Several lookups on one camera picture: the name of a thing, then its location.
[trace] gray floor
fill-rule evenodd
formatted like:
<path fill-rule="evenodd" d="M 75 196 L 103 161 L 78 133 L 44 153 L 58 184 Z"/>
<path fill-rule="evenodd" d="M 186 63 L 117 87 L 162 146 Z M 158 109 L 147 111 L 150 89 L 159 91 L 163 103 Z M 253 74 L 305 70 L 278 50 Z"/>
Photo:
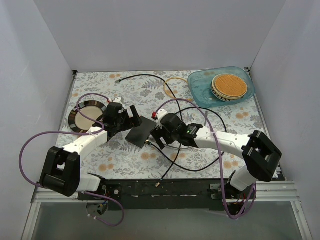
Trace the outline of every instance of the gray floor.
<path fill-rule="evenodd" d="M 88 218 L 85 203 L 43 203 L 33 240 L 300 240 L 290 202 L 256 202 L 238 220 L 206 209 L 126 210 L 124 222 L 108 227 Z M 120 211 L 104 215 L 110 222 Z"/>

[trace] blue plastic tray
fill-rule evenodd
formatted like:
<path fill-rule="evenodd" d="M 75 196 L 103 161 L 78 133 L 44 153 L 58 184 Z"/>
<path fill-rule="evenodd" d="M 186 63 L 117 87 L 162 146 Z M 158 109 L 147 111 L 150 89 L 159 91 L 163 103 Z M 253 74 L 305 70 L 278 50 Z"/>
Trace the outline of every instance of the blue plastic tray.
<path fill-rule="evenodd" d="M 222 101 L 212 93 L 212 80 L 215 76 L 220 74 L 233 74 L 245 81 L 248 90 L 243 98 L 234 101 Z M 251 98 L 253 95 L 255 95 L 256 92 L 251 78 L 243 69 L 236 66 L 228 66 L 194 72 L 188 77 L 188 85 L 196 104 L 198 104 L 198 106 L 202 108 L 212 108 L 224 105 L 238 104 L 243 102 L 244 100 Z"/>

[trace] stacked plates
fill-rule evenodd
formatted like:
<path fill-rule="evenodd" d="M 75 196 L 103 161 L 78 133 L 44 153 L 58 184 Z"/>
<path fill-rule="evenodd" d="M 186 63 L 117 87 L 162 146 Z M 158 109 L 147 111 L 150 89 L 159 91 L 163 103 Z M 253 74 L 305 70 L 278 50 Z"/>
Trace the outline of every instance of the stacked plates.
<path fill-rule="evenodd" d="M 218 99 L 230 102 L 243 98 L 248 86 L 236 75 L 220 74 L 212 80 L 211 90 Z"/>

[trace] table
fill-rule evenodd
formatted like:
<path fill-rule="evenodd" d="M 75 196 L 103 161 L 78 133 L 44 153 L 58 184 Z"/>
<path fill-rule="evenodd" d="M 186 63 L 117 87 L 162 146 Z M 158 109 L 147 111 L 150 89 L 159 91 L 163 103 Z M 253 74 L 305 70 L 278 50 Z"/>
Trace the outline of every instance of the table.
<path fill-rule="evenodd" d="M 75 107 L 77 100 L 87 93 L 99 93 L 109 98 L 123 97 L 125 107 L 135 105 L 141 116 L 151 119 L 154 112 L 162 103 L 170 98 L 164 93 L 163 82 L 151 76 L 139 76 L 126 79 L 120 83 L 116 80 L 139 74 L 151 74 L 163 79 L 181 77 L 187 79 L 194 71 L 131 71 L 131 72 L 82 72 L 78 73 L 67 103 L 64 122 L 61 130 L 71 132 L 68 125 L 68 116 Z M 188 85 L 182 80 L 168 82 L 177 98 L 192 99 Z M 99 96 L 88 96 L 84 99 L 97 100 L 105 105 L 106 100 Z M 187 102 L 180 103 L 181 108 L 190 107 Z M 176 113 L 176 102 L 170 102 L 164 107 L 168 112 Z M 250 134 L 254 130 L 265 132 L 263 120 L 258 110 L 255 98 L 242 103 L 211 108 L 224 120 L 227 131 L 232 134 Z M 203 116 L 196 109 L 182 113 L 186 124 L 204 124 Z M 216 131 L 224 131 L 221 120 L 208 113 L 208 118 Z M 159 179 L 166 172 L 171 163 L 165 159 L 154 147 L 144 146 L 142 149 L 125 140 L 129 131 L 118 133 L 106 144 L 93 151 L 86 159 L 81 160 L 81 172 L 100 175 L 106 179 Z M 57 146 L 62 147 L 77 139 L 73 135 L 59 135 Z M 164 153 L 172 160 L 177 150 L 166 147 Z M 212 149 L 191 148 L 180 152 L 177 164 L 189 169 L 200 169 L 210 164 L 218 157 L 218 152 Z M 245 162 L 232 155 L 223 157 L 223 174 L 228 178 L 233 171 L 239 170 Z M 166 178 L 171 179 L 209 179 L 220 178 L 219 162 L 200 172 L 188 172 L 174 166 Z"/>

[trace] metal frame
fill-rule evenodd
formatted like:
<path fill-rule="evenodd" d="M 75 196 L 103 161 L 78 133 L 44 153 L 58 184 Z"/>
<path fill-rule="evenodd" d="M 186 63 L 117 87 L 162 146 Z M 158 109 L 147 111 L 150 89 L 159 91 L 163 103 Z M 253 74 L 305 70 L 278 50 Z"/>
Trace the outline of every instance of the metal frame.
<path fill-rule="evenodd" d="M 70 86 L 68 101 L 70 100 L 72 89 L 74 86 L 74 79 Z M 262 109 L 260 107 L 257 95 L 254 95 L 256 105 L 258 107 L 263 127 L 266 135 L 270 138 L 270 134 L 263 116 Z M 68 109 L 68 104 L 65 106 L 62 115 L 62 122 L 60 128 L 63 126 L 63 119 L 66 116 Z M 59 193 L 49 191 L 49 190 L 37 190 L 34 192 L 32 198 L 32 204 L 30 212 L 26 221 L 26 225 L 23 231 L 22 240 L 30 240 L 32 238 L 34 229 L 36 227 L 37 218 L 39 215 L 41 203 L 98 203 L 101 201 L 98 200 L 89 200 L 89 201 L 79 201 L 78 193 L 73 194 L 71 197 L 63 196 Z M 291 202 L 292 209 L 302 236 L 303 240 L 312 240 L 312 235 L 309 230 L 303 209 L 301 207 L 300 198 L 298 192 L 295 188 L 295 183 L 293 181 L 272 181 L 272 182 L 257 182 L 257 193 L 256 193 L 257 202 Z"/>

